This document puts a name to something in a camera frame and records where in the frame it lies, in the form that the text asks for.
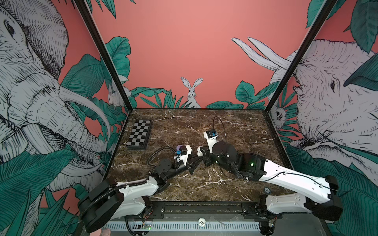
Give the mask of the purple earbud charging case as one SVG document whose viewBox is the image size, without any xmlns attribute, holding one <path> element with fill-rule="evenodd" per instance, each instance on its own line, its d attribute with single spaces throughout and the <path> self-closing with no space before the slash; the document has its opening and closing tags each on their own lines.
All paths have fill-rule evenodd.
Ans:
<svg viewBox="0 0 378 236">
<path fill-rule="evenodd" d="M 178 145 L 178 146 L 176 147 L 176 150 L 177 150 L 177 151 L 183 151 L 183 150 L 184 150 L 184 146 L 183 146 L 183 145 Z"/>
</svg>

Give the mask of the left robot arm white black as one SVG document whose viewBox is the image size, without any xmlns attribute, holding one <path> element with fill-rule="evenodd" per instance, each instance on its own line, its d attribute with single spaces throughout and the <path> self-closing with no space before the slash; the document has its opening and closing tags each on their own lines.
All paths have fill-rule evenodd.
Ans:
<svg viewBox="0 0 378 236">
<path fill-rule="evenodd" d="M 150 197 L 163 192 L 169 186 L 168 180 L 182 172 L 193 174 L 207 151 L 207 147 L 193 151 L 189 145 L 156 150 L 147 160 L 152 169 L 146 178 L 126 183 L 109 178 L 81 199 L 79 222 L 86 232 L 92 233 L 117 217 L 147 217 L 152 211 Z"/>
</svg>

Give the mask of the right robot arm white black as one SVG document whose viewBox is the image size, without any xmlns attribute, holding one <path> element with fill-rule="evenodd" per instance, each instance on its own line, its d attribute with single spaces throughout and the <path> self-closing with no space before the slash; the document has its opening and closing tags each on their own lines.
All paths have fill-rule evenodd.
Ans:
<svg viewBox="0 0 378 236">
<path fill-rule="evenodd" d="M 337 221 L 343 213 L 337 178 L 331 175 L 315 177 L 285 168 L 254 153 L 239 153 L 226 139 L 220 139 L 216 130 L 204 132 L 207 148 L 199 147 L 205 163 L 217 164 L 236 178 L 270 183 L 293 191 L 292 194 L 262 197 L 263 207 L 270 213 L 311 213 L 319 219 Z"/>
</svg>

